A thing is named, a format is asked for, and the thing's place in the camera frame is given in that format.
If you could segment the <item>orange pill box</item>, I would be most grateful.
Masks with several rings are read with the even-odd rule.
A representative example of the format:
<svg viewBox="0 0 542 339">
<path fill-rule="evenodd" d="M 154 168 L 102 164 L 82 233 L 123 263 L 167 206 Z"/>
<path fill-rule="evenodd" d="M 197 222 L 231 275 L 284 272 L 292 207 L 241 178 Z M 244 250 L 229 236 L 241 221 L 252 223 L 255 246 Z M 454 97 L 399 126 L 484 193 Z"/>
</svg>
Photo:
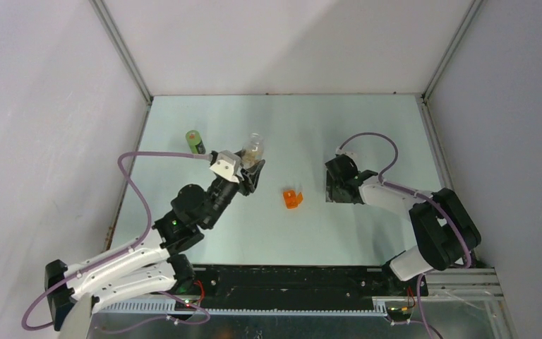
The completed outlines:
<svg viewBox="0 0 542 339">
<path fill-rule="evenodd" d="M 299 190 L 287 189 L 282 192 L 285 207 L 289 210 L 298 208 L 303 202 L 303 194 Z"/>
</svg>

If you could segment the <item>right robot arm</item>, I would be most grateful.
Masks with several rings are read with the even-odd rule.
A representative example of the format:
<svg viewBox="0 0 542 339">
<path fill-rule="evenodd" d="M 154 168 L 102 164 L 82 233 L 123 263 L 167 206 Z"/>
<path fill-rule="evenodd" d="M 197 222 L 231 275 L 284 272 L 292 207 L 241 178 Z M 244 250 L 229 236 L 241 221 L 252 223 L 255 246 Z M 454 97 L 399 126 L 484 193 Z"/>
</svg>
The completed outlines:
<svg viewBox="0 0 542 339">
<path fill-rule="evenodd" d="M 325 163 L 326 199 L 388 210 L 409 222 L 416 245 L 386 263 L 383 288 L 391 295 L 407 290 L 411 279 L 431 270 L 445 270 L 458 260 L 470 261 L 482 241 L 474 221 L 457 194 L 448 188 L 418 191 L 361 171 L 342 153 Z"/>
</svg>

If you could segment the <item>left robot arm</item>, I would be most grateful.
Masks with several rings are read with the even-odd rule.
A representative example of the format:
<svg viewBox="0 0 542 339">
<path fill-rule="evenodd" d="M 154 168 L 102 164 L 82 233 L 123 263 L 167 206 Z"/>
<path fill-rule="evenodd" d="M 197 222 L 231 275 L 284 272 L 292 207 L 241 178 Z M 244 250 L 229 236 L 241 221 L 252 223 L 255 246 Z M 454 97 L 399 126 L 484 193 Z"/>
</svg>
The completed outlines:
<svg viewBox="0 0 542 339">
<path fill-rule="evenodd" d="M 246 149 L 184 156 L 209 161 L 215 179 L 207 189 L 185 185 L 167 214 L 154 221 L 148 213 L 146 231 L 116 249 L 73 265 L 61 260 L 46 265 L 44 288 L 55 331 L 84 295 L 91 296 L 96 313 L 146 293 L 193 289 L 195 273 L 185 251 L 203 240 L 203 230 L 215 226 L 237 194 L 256 190 L 265 161 L 261 152 Z"/>
</svg>

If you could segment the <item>clear pill bottle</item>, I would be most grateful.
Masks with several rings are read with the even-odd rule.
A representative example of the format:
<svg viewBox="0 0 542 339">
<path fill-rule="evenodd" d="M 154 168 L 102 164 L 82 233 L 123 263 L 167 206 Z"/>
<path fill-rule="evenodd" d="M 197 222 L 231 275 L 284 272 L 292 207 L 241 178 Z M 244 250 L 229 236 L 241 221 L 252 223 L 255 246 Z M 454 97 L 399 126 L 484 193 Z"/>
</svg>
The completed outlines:
<svg viewBox="0 0 542 339">
<path fill-rule="evenodd" d="M 242 149 L 253 152 L 253 165 L 263 159 L 264 138 L 258 133 L 251 133 Z"/>
</svg>

